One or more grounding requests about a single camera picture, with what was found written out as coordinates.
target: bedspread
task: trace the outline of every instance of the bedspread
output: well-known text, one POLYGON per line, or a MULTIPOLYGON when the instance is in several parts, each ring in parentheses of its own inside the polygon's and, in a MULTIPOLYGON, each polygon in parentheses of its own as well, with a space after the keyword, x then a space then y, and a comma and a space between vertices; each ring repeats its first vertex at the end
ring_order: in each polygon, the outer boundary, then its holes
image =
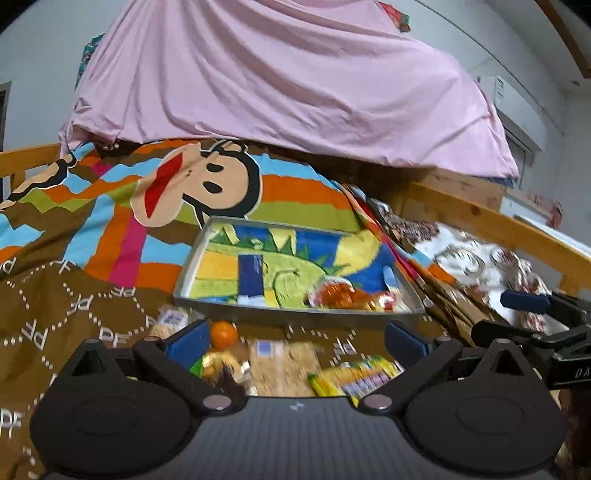
POLYGON ((371 0, 131 0, 62 127, 90 138, 248 138, 387 166, 518 177, 490 101, 371 0))
POLYGON ((43 471, 29 420, 82 340, 147 334, 214 215, 362 230, 310 166, 239 141, 86 144, 0 204, 0 477, 43 471))

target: pink fabric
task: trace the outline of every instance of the pink fabric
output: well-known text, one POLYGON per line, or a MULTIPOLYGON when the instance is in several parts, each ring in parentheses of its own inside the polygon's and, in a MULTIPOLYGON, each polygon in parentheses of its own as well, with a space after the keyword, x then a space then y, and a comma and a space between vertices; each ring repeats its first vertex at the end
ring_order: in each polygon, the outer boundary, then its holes
POLYGON ((60 131, 146 143, 242 138, 390 166, 518 176, 457 61, 371 0, 131 0, 60 131))

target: orange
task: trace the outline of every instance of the orange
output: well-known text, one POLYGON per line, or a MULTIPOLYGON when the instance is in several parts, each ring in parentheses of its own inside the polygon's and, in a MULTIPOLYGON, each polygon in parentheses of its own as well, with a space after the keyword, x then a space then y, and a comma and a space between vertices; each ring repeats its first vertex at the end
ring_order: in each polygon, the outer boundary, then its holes
POLYGON ((209 335, 212 345, 218 350, 225 350, 238 343, 238 330, 228 322, 213 322, 209 335))

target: wooden bed frame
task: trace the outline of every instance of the wooden bed frame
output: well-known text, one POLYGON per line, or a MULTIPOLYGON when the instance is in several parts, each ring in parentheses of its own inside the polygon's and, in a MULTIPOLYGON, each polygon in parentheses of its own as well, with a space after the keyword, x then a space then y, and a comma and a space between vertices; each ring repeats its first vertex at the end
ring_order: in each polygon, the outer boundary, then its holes
MULTIPOLYGON (((0 178, 11 179, 11 190, 25 180, 25 171, 56 161, 58 144, 41 145, 0 153, 0 178)), ((336 180, 350 179, 370 194, 389 203, 394 212, 410 220, 438 220, 461 228, 509 249, 521 249, 562 273, 559 289, 578 295, 591 289, 591 260, 568 245, 519 220, 502 215, 484 205, 443 192, 413 180, 409 168, 389 168, 338 159, 316 163, 321 173, 336 180)))

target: orange stripe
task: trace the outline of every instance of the orange stripe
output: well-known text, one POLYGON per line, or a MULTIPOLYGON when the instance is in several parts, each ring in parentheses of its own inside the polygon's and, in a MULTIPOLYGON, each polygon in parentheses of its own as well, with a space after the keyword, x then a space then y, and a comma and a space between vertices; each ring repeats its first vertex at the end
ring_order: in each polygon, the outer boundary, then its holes
POLYGON ((107 225, 105 233, 100 237, 96 253, 84 268, 89 275, 99 280, 109 280, 113 265, 115 265, 115 261, 119 257, 121 242, 127 233, 127 224, 131 214, 131 209, 115 205, 115 214, 109 225, 107 225))
POLYGON ((189 143, 196 143, 199 140, 164 140, 163 142, 156 144, 142 145, 134 153, 150 153, 160 148, 178 148, 189 143))
POLYGON ((14 255, 21 249, 22 247, 5 247, 0 250, 0 263, 4 263, 9 258, 13 258, 14 255))
POLYGON ((91 167, 95 163, 100 161, 100 155, 96 150, 85 155, 85 157, 78 162, 78 165, 84 165, 85 167, 91 167))
POLYGON ((63 203, 70 199, 94 199, 103 193, 116 190, 119 187, 130 184, 140 178, 141 177, 139 175, 130 175, 129 177, 125 177, 123 180, 114 182, 98 179, 86 190, 80 192, 77 195, 74 195, 65 185, 57 185, 52 189, 45 190, 45 193, 47 193, 47 196, 56 203, 63 203))
POLYGON ((181 268, 171 264, 142 263, 139 265, 135 285, 138 288, 157 288, 166 293, 172 293, 181 268))
POLYGON ((335 208, 351 210, 347 197, 317 180, 264 175, 262 202, 330 203, 335 208))

